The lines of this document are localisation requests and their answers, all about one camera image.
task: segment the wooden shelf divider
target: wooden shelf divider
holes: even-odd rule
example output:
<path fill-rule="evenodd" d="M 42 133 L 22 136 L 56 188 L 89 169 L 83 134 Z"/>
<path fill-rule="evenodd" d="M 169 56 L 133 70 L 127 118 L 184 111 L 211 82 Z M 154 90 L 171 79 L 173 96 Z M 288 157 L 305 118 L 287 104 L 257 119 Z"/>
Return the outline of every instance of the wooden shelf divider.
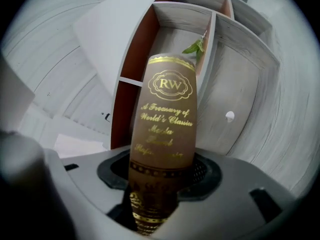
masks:
<path fill-rule="evenodd" d="M 217 14 L 212 12 L 203 42 L 204 54 L 196 66 L 196 90 L 198 96 L 198 105 L 200 104 L 200 100 L 202 99 L 203 93 L 206 89 L 213 61 L 215 59 L 215 49 L 217 48 L 215 47 L 217 44 L 214 45 L 216 17 Z"/>
<path fill-rule="evenodd" d="M 234 20 L 250 29 L 257 36 L 272 28 L 271 23 L 242 0 L 231 0 Z"/>
<path fill-rule="evenodd" d="M 141 88 L 139 83 L 143 78 L 149 52 L 159 28 L 155 10 L 150 5 L 132 38 L 120 73 L 112 115 L 111 149 L 123 147 L 131 142 L 130 125 Z"/>
<path fill-rule="evenodd" d="M 194 4 L 181 2 L 154 2 L 153 7 L 161 27 L 185 30 L 203 35 L 212 12 L 196 10 Z"/>
<path fill-rule="evenodd" d="M 220 9 L 220 13 L 228 16 L 232 20 L 235 19 L 234 8 L 232 6 L 231 0 L 224 0 Z"/>

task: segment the round hole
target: round hole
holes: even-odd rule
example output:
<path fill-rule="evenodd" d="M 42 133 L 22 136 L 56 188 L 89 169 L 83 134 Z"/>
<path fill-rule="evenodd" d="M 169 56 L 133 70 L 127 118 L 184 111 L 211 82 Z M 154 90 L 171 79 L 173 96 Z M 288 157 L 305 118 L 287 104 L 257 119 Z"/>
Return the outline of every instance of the round hole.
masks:
<path fill-rule="evenodd" d="M 225 119 L 227 120 L 228 123 L 231 123 L 235 119 L 235 113 L 232 111 L 229 111 L 228 113 L 225 114 Z"/>

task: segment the gray machine housing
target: gray machine housing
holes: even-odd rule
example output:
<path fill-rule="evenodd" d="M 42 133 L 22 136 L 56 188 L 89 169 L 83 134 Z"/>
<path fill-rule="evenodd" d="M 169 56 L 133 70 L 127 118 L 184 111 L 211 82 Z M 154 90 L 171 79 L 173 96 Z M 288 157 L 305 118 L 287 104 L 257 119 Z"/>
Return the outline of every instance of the gray machine housing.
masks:
<path fill-rule="evenodd" d="M 79 240 L 141 240 L 145 237 L 106 215 L 122 202 L 124 191 L 109 188 L 97 175 L 101 162 L 129 148 L 124 146 L 60 159 L 54 150 L 42 149 L 31 138 L 8 134 L 1 139 L 0 169 L 4 180 L 12 186 L 34 181 L 37 174 L 30 172 L 47 170 Z M 168 221 L 152 234 L 152 239 L 261 238 L 296 206 L 295 198 L 288 190 L 254 165 L 202 149 L 196 149 L 196 152 L 220 167 L 222 179 L 219 186 L 204 200 L 181 201 Z M 65 166 L 70 164 L 78 167 L 66 171 Z M 265 190 L 282 210 L 269 223 L 250 195 L 256 189 Z"/>

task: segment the gold border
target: gold border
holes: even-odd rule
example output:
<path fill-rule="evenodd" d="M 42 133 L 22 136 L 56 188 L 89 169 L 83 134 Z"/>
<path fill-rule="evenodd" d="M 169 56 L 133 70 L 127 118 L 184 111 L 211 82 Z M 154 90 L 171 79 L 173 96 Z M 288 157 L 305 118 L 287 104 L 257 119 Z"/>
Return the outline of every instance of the gold border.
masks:
<path fill-rule="evenodd" d="M 154 230 L 149 230 L 149 229 L 144 229 L 144 228 L 141 228 L 141 227 L 137 227 L 138 228 L 138 230 L 141 230 L 141 231 L 145 231 L 145 232 L 151 232 L 151 233 L 153 233 L 153 232 L 155 232 L 156 231 L 156 229 L 154 229 Z"/>
<path fill-rule="evenodd" d="M 139 222 L 139 221 L 136 221 L 135 223 L 136 223 L 138 226 L 141 226 L 141 227 L 144 227 L 144 228 L 147 228 L 147 229 L 153 229 L 154 231 L 155 231 L 156 229 L 158 229 L 159 226 L 160 226 L 160 225 L 149 226 L 149 225 L 142 224 L 142 223 Z"/>
<path fill-rule="evenodd" d="M 164 223 L 167 221 L 168 218 L 146 218 L 142 217 L 139 214 L 136 214 L 135 212 L 132 213 L 133 217 L 135 217 L 139 221 L 148 222 L 148 223 Z"/>
<path fill-rule="evenodd" d="M 158 63 L 158 62 L 173 62 L 173 63 L 178 63 L 182 66 L 185 66 L 186 68 L 192 70 L 193 72 L 196 72 L 195 67 L 191 65 L 190 63 L 184 61 L 183 59 L 176 58 L 176 57 L 156 57 L 156 58 L 151 58 L 148 61 L 148 64 L 153 64 L 153 63 Z"/>

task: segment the plant sprig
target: plant sprig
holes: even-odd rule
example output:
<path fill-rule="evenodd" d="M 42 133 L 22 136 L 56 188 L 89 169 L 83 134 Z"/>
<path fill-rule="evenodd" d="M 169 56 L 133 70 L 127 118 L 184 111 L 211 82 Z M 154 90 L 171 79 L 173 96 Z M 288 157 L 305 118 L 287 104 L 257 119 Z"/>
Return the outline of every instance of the plant sprig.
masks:
<path fill-rule="evenodd" d="M 193 44 L 191 44 L 187 49 L 185 49 L 182 53 L 183 54 L 192 54 L 196 53 L 196 63 L 200 61 L 200 58 L 205 52 L 205 49 L 203 47 L 204 44 L 204 38 L 206 36 L 207 31 L 204 33 L 203 36 L 201 36 L 200 39 L 195 41 Z"/>

